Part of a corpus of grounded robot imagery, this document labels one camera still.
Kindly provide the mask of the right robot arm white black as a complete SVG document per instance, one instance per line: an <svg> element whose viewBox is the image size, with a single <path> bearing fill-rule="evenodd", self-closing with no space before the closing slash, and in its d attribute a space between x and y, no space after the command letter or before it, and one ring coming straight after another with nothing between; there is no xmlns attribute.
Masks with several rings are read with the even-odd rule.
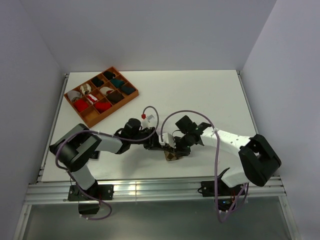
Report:
<svg viewBox="0 0 320 240"><path fill-rule="evenodd" d="M218 174L216 189L222 195L245 183L263 187L282 165L263 135L236 135L206 122L197 125L186 115L175 125L183 134L183 137L175 139L176 149L183 150L185 156L191 152L192 146L202 145L215 147L238 158L239 163L227 164Z"/></svg>

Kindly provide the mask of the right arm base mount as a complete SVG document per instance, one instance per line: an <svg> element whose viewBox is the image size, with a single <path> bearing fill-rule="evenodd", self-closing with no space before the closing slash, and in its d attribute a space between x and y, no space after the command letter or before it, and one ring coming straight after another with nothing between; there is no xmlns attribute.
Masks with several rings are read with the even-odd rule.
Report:
<svg viewBox="0 0 320 240"><path fill-rule="evenodd" d="M243 185L239 184L235 187L228 187L224 182L219 181L218 185L218 196L224 197L218 200L218 209L222 212L226 212L231 207L232 203L235 201L236 196L241 191ZM197 192L202 195L202 197L214 197L215 196L215 181L208 180L202 181L200 183L200 188Z"/></svg>

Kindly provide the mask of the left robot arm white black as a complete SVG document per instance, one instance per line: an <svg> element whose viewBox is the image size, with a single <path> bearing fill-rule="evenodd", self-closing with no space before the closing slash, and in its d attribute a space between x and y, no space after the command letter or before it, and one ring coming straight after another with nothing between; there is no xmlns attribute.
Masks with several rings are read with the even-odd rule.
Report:
<svg viewBox="0 0 320 240"><path fill-rule="evenodd" d="M123 128L118 129L113 136L97 133L80 123L49 146L49 151L63 164L76 183L79 194L86 200L98 198L98 182L92 176L87 162L94 152L109 152L123 154L131 145L143 145L146 150L162 150L155 127L142 128L141 122L131 118Z"/></svg>

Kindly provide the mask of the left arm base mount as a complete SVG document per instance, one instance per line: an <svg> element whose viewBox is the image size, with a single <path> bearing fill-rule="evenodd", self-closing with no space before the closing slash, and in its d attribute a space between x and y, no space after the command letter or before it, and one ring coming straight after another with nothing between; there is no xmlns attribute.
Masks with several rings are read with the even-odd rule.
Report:
<svg viewBox="0 0 320 240"><path fill-rule="evenodd" d="M71 185L68 192L68 202L78 202L78 212L88 219L107 218L112 213L111 205L106 202L113 199L113 184L93 184L88 190L81 189L77 184ZM96 215L103 208L107 208L106 216Z"/></svg>

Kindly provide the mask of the beige argyle sock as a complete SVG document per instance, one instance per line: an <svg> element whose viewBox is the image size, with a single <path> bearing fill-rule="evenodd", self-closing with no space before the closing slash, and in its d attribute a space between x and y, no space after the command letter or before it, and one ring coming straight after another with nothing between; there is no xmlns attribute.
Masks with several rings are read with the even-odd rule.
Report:
<svg viewBox="0 0 320 240"><path fill-rule="evenodd" d="M180 153L176 153L171 150L165 150L164 156L165 156L165 160L167 162L176 161L176 160L179 160L183 157Z"/></svg>

